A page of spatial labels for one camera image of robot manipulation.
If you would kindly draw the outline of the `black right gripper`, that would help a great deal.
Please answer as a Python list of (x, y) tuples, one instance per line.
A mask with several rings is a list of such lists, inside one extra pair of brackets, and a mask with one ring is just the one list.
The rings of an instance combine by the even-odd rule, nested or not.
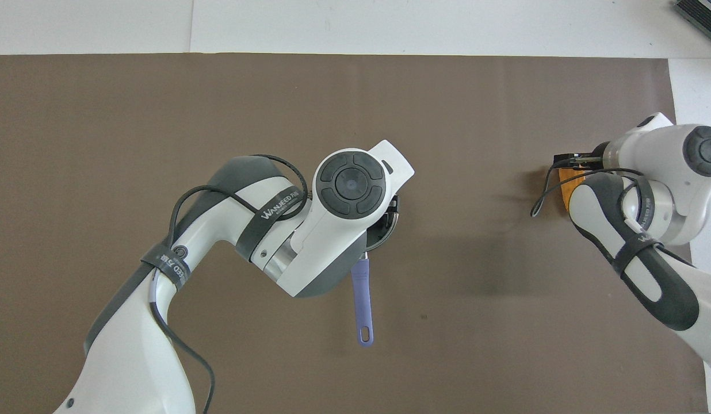
[(553, 168), (603, 168), (603, 151), (561, 153), (553, 156)]

